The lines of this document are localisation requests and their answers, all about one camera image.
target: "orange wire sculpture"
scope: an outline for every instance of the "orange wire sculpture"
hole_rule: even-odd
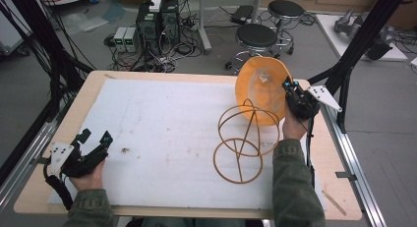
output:
[[[227,117],[226,119],[224,119],[224,121],[222,120],[223,117],[231,110],[235,109],[235,108],[240,108],[240,112],[234,113],[231,116]],[[243,113],[247,113],[247,112],[252,112],[251,118],[249,120],[249,124],[248,127],[246,129],[245,132],[245,136],[243,139],[240,138],[232,138],[232,139],[225,139],[223,137],[223,135],[221,134],[221,128],[225,125],[226,122],[228,122],[230,119],[241,115]],[[259,113],[266,113],[268,116],[271,117],[271,119],[275,122],[276,124],[276,129],[277,129],[277,138],[276,138],[276,142],[273,144],[273,146],[269,149],[267,149],[267,151],[265,152],[261,152],[261,132],[260,132],[260,126],[258,124],[258,114]],[[248,134],[250,131],[250,128],[252,126],[252,124],[254,123],[253,121],[255,120],[255,124],[257,126],[257,134],[258,134],[258,146],[256,146],[253,142],[248,141]],[[217,171],[217,173],[225,180],[231,182],[231,183],[235,183],[235,184],[246,184],[249,182],[254,181],[256,178],[258,178],[258,176],[261,174],[262,172],[262,168],[264,166],[264,161],[263,161],[263,156],[267,155],[268,153],[270,153],[271,151],[273,151],[273,149],[278,145],[279,142],[279,118],[272,112],[261,109],[259,107],[254,106],[254,104],[252,103],[252,101],[250,99],[246,99],[243,102],[243,105],[238,105],[238,106],[234,106],[229,108],[228,110],[226,110],[220,117],[220,119],[218,120],[218,134],[220,135],[221,138],[221,143],[217,146],[217,148],[214,151],[214,155],[213,155],[213,163],[214,163],[214,168]],[[240,141],[242,144],[240,145],[240,148],[238,150],[238,145],[236,144],[236,141]],[[228,144],[228,142],[233,142],[233,147],[230,146]],[[245,144],[249,144],[256,152],[254,154],[250,154],[250,153],[244,153],[243,152],[243,148],[245,147]],[[220,169],[217,166],[217,162],[216,162],[216,158],[217,158],[217,152],[219,151],[219,149],[223,146],[226,145],[227,148],[229,148],[231,151],[233,151],[236,154],[236,162],[237,162],[237,167],[238,167],[238,171],[239,171],[239,178],[240,180],[233,180],[230,179],[228,177],[226,177],[226,175],[224,175]],[[259,157],[260,159],[260,167],[258,172],[251,178],[248,179],[244,179],[243,178],[243,172],[242,172],[242,168],[241,168],[241,163],[240,163],[240,158],[241,156],[246,156],[246,157]]]

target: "black stool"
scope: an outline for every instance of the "black stool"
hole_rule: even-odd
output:
[[[248,50],[239,52],[226,63],[227,70],[233,69],[234,75],[238,75],[245,60],[241,58],[242,55],[247,55],[251,58],[255,55],[262,56],[260,52],[268,52],[276,45],[276,33],[266,26],[259,24],[246,24],[236,30],[236,41],[247,48]]]
[[[287,46],[291,44],[291,47],[288,49],[288,54],[292,54],[294,50],[294,38],[293,36],[282,27],[284,26],[285,22],[291,22],[294,20],[298,20],[303,16],[304,9],[291,1],[286,0],[275,0],[268,4],[268,12],[271,16],[276,17],[278,22],[275,24],[276,26],[276,35],[278,38],[278,42],[276,45],[278,46],[278,52],[275,54],[275,58],[280,57],[280,50],[282,46]],[[289,38],[284,38],[284,33],[286,33]]]

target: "wire frame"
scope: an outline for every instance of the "wire frame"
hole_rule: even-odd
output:
[[[239,112],[233,113],[232,115],[226,117],[226,115],[231,112],[232,110],[235,110],[236,108],[239,109]],[[224,135],[222,134],[222,128],[223,126],[225,126],[227,124],[227,122],[230,122],[231,119],[235,118],[236,116],[242,115],[244,113],[252,113],[251,118],[248,121],[248,126],[245,130],[245,135],[243,138],[230,138],[230,139],[226,139],[224,137]],[[260,130],[260,125],[258,124],[258,114],[260,113],[265,113],[268,116],[271,117],[271,119],[275,122],[276,125],[276,141],[273,144],[273,146],[271,146],[270,148],[268,148],[266,151],[262,151],[261,150],[261,144],[262,144],[262,138],[261,138],[261,130]],[[250,132],[250,128],[252,125],[256,126],[257,129],[257,136],[258,142],[251,142],[248,139],[248,135]],[[257,179],[262,172],[263,166],[264,166],[264,160],[263,160],[263,156],[269,154],[270,152],[272,152],[276,146],[278,145],[279,142],[279,118],[272,112],[261,109],[259,107],[254,106],[254,104],[252,103],[252,101],[250,99],[246,99],[244,101],[244,103],[242,105],[237,105],[234,107],[231,107],[229,109],[227,109],[220,117],[220,119],[218,120],[218,134],[221,138],[221,143],[217,146],[217,148],[214,150],[214,154],[213,154],[213,164],[214,164],[214,168],[217,171],[217,173],[226,181],[229,181],[231,183],[234,184],[247,184],[250,183],[252,181],[254,181],[255,179]],[[251,148],[251,150],[253,150],[253,153],[249,153],[245,150],[245,147],[249,147]],[[228,149],[230,149],[233,153],[235,153],[236,156],[236,163],[237,163],[237,172],[239,175],[239,179],[232,179],[230,177],[228,177],[227,175],[225,175],[223,172],[220,171],[219,166],[217,165],[217,159],[218,159],[218,152],[220,151],[220,149],[222,147],[227,147]],[[259,168],[257,170],[257,172],[250,176],[249,178],[244,178],[244,174],[243,174],[243,169],[242,166],[244,166],[244,164],[242,164],[241,158],[242,157],[250,157],[253,159],[259,159],[260,160],[260,165]]]

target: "gray floor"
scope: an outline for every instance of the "gray floor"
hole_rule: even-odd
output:
[[[63,14],[84,12],[93,18],[102,16],[110,7],[108,1],[98,5],[80,2],[62,8]],[[206,20],[222,13],[220,9],[206,12]],[[136,13],[122,13],[122,19],[92,32],[72,35],[86,56],[98,69],[111,64],[111,54],[103,39],[117,27],[131,26]],[[216,15],[209,25],[231,25],[224,14]],[[234,40],[236,28],[207,28],[212,52],[179,61],[174,74],[231,75],[224,70],[229,58],[242,47]],[[293,55],[283,54],[294,78],[308,79],[330,67],[337,56],[324,33],[315,24],[299,25],[291,31],[296,38]],[[407,65],[416,55],[408,55],[407,62],[360,61],[351,76],[346,129],[358,155],[364,173],[374,193],[387,226],[417,225],[417,75]],[[34,57],[11,56],[0,63],[0,164],[21,139],[47,102],[49,81]],[[59,226],[64,215],[21,215],[13,204],[17,192],[0,215],[0,225]],[[366,217],[359,221],[328,221],[328,226],[369,226]]]

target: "green sleeve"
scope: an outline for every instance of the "green sleeve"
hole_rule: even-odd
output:
[[[272,202],[275,226],[326,226],[298,140],[281,141],[273,152]]]
[[[77,193],[64,227],[113,226],[113,212],[105,190]]]

